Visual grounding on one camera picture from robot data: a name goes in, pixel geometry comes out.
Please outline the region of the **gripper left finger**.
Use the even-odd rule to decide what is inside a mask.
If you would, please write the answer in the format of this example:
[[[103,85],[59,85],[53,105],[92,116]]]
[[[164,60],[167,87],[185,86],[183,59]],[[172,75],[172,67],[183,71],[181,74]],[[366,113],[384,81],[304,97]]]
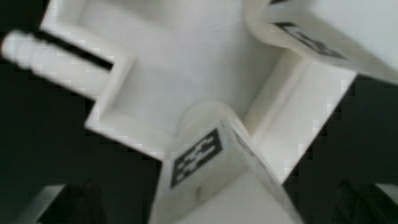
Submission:
[[[57,224],[107,224],[103,190],[94,180],[66,188],[59,209]]]

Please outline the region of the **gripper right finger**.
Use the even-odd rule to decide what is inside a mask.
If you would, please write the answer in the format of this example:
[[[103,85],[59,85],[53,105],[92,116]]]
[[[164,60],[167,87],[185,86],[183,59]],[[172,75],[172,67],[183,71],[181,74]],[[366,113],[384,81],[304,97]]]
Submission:
[[[354,184],[338,186],[332,224],[398,224],[398,184]]]

